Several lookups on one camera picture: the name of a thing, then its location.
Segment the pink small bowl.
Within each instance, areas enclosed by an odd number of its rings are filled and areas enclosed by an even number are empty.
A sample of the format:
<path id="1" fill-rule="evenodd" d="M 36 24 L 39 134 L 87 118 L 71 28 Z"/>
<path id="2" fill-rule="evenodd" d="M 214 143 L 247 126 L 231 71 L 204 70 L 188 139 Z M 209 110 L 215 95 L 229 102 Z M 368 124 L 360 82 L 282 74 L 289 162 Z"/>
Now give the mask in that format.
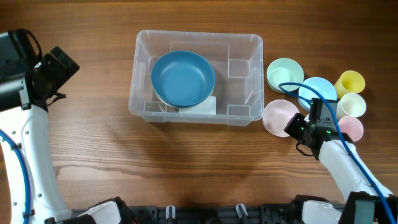
<path id="1" fill-rule="evenodd" d="M 298 113 L 298 108 L 287 100 L 274 100 L 264 109 L 262 123 L 265 129 L 277 137 L 289 137 L 284 129 L 288 122 Z"/>

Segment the dark blue bowl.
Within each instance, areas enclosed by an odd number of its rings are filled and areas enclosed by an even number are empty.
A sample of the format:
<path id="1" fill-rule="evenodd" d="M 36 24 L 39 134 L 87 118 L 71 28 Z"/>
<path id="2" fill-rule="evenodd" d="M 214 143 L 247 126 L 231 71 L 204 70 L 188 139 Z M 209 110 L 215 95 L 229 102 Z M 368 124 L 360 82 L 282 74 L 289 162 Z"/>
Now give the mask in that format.
<path id="1" fill-rule="evenodd" d="M 183 104 L 183 103 L 172 103 L 170 100 L 166 100 L 165 98 L 161 97 L 157 92 L 155 92 L 156 97 L 158 97 L 158 99 L 165 103 L 167 106 L 171 106 L 173 108 L 177 108 L 177 109 L 186 109 L 186 108 L 193 108 L 196 106 L 200 106 L 204 103 L 216 103 L 216 97 L 215 96 L 208 96 L 207 98 L 205 98 L 202 101 L 199 102 L 193 102 L 193 103 L 188 103 L 188 104 Z"/>
<path id="2" fill-rule="evenodd" d="M 215 71 L 203 56 L 176 50 L 161 56 L 154 64 L 150 80 L 161 97 L 172 103 L 199 102 L 215 88 Z"/>

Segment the cream large bowl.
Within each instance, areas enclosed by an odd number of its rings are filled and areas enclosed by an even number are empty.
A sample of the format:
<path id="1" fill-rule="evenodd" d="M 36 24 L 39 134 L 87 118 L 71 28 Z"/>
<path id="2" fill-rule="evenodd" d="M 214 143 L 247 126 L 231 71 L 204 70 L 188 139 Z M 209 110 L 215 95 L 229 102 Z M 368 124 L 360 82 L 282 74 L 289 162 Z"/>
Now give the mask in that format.
<path id="1" fill-rule="evenodd" d="M 160 108 L 166 108 L 166 107 L 173 108 L 171 106 L 167 106 L 163 102 L 160 102 L 159 105 L 160 105 Z M 208 111 L 208 110 L 213 110 L 215 108 L 216 108 L 216 103 L 204 103 L 204 104 L 202 104 L 200 106 L 196 106 L 196 107 L 193 107 L 193 108 L 186 108 L 186 109 L 173 108 L 173 109 L 176 109 L 176 110 L 206 110 L 206 111 Z"/>

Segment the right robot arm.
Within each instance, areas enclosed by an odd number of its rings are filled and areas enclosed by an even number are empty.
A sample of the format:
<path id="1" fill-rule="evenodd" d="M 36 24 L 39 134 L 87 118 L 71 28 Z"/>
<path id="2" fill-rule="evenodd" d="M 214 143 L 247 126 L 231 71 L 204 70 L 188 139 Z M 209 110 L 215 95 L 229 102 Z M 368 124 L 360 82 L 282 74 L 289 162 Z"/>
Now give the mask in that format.
<path id="1" fill-rule="evenodd" d="M 351 138 L 336 127 L 336 102 L 312 98 L 306 119 L 297 113 L 285 132 L 327 168 L 345 199 L 341 209 L 313 196 L 298 196 L 302 223 L 397 223 L 397 197 L 383 186 L 356 152 Z"/>

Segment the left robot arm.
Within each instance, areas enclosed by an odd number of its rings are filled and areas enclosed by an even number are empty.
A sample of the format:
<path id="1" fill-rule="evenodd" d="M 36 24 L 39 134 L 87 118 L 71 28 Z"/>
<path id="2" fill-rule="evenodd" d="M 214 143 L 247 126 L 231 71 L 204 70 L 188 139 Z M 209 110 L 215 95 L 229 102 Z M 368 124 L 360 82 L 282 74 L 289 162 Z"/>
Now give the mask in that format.
<path id="1" fill-rule="evenodd" d="M 138 223 L 120 197 L 72 217 L 49 151 L 48 107 L 79 70 L 60 47 L 43 54 L 27 29 L 1 34 L 1 148 L 11 193 L 12 223 Z"/>

